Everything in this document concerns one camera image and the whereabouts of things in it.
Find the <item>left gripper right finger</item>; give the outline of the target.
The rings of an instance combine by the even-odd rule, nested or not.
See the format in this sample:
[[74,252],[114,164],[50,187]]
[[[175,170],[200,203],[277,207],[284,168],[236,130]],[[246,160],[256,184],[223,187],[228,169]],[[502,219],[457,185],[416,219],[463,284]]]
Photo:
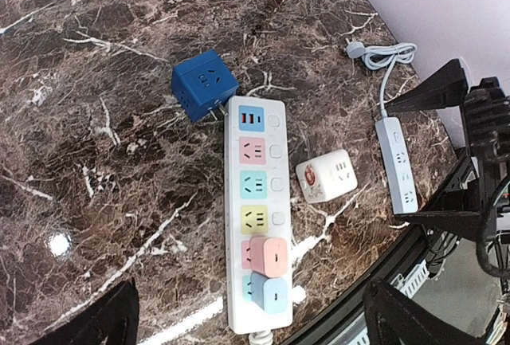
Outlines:
[[374,278],[363,293],[364,317],[371,344],[484,344],[438,319],[395,287]]

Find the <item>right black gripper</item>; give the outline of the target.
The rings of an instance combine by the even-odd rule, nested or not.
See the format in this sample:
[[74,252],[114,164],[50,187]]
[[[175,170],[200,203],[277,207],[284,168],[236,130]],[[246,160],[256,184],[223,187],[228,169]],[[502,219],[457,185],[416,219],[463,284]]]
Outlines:
[[420,211],[404,221],[452,233],[469,241],[481,235],[481,213],[500,182],[500,165],[509,161],[509,96],[497,78],[468,84],[458,58],[448,61],[412,90],[386,103],[388,112],[460,107],[466,156],[475,169],[462,193],[465,211]]

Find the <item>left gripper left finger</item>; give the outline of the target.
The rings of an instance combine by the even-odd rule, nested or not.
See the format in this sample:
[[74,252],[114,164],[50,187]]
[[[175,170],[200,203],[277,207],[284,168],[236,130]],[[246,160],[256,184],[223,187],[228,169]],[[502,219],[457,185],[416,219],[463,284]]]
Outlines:
[[131,279],[118,283],[67,324],[33,344],[135,344],[138,327],[139,293]]

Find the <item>light blue power strip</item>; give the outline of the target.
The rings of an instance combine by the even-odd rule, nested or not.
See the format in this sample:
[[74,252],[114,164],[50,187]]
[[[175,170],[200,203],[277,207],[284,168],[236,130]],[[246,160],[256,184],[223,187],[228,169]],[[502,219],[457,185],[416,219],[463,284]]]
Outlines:
[[375,123],[375,130],[386,170],[393,212],[415,213],[418,211],[418,199],[400,121],[396,117],[384,117]]

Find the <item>light blue plug adapter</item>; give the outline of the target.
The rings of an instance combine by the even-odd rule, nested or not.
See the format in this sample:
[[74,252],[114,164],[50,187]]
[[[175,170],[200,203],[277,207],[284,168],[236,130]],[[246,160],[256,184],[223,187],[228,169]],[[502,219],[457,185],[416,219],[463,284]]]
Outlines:
[[249,280],[249,296],[265,313],[283,313],[288,307],[288,285],[284,278],[268,278],[253,272]]

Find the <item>white cube socket adapter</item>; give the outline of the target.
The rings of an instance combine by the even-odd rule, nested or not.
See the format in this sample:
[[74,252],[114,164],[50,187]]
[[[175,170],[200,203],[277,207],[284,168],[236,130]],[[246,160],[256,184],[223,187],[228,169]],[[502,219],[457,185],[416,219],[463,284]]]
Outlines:
[[309,204],[329,202],[358,187],[354,167],[344,149],[298,164],[296,175]]

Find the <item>pink plug adapter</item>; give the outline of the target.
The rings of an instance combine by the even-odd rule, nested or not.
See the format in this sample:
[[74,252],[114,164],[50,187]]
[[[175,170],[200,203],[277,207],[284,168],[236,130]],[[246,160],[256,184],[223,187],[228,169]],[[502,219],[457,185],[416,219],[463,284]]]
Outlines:
[[288,244],[281,237],[254,237],[249,241],[250,268],[268,278],[288,271]]

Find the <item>white multicolour power strip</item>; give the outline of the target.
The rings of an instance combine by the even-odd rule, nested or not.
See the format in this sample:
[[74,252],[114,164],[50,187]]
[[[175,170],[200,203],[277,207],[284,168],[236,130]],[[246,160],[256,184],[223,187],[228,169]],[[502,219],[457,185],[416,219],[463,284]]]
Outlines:
[[[226,105],[224,140],[227,309],[238,335],[292,323],[292,217],[284,103],[233,96]],[[281,237],[288,244],[288,307],[271,315],[249,296],[249,241]]]

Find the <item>dark blue cube socket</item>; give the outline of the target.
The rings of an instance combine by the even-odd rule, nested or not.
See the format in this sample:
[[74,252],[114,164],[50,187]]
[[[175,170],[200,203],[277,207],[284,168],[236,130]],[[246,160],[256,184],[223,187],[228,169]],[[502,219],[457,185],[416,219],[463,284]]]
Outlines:
[[239,83],[214,50],[186,60],[172,70],[171,91],[193,123],[219,104],[224,106],[238,88]]

